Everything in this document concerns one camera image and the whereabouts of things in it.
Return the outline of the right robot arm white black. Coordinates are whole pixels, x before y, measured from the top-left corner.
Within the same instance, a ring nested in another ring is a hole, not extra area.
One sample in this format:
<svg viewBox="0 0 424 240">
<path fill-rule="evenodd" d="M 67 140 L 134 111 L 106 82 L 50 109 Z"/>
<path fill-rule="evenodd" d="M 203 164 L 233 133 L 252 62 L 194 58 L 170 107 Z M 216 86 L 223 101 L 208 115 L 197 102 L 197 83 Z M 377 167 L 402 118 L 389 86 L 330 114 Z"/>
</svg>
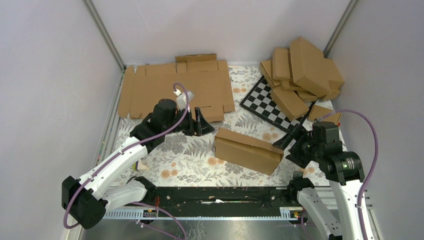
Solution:
<svg viewBox="0 0 424 240">
<path fill-rule="evenodd" d="M 309 178 L 292 179 L 287 186 L 287 201 L 301 205 L 313 220 L 324 240 L 374 240 L 373 226 L 366 208 L 365 173 L 360 157 L 344 151 L 338 126 L 320 121 L 310 131 L 296 125 L 272 145 L 280 150 L 292 147 L 285 157 L 300 168 L 318 163 L 334 194 L 339 220 L 330 212 Z"/>
</svg>

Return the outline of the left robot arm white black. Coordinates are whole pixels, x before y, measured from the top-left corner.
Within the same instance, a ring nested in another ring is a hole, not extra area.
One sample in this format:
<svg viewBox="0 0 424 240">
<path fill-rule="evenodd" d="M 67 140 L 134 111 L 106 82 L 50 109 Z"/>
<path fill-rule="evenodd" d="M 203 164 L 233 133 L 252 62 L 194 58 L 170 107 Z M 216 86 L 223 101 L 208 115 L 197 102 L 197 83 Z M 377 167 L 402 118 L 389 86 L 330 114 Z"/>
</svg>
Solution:
<svg viewBox="0 0 424 240">
<path fill-rule="evenodd" d="M 152 204 L 155 192 L 140 180 L 112 187 L 111 184 L 131 165 L 146 157 L 165 141 L 167 134 L 182 132 L 200 137 L 214 127 L 205 120 L 201 109 L 178 107 L 171 99 L 161 99 L 124 142 L 99 165 L 78 178 L 68 176 L 61 184 L 61 206 L 65 210 L 63 226 L 73 229 L 94 227 L 104 215 L 118 207 L 140 202 Z"/>
</svg>

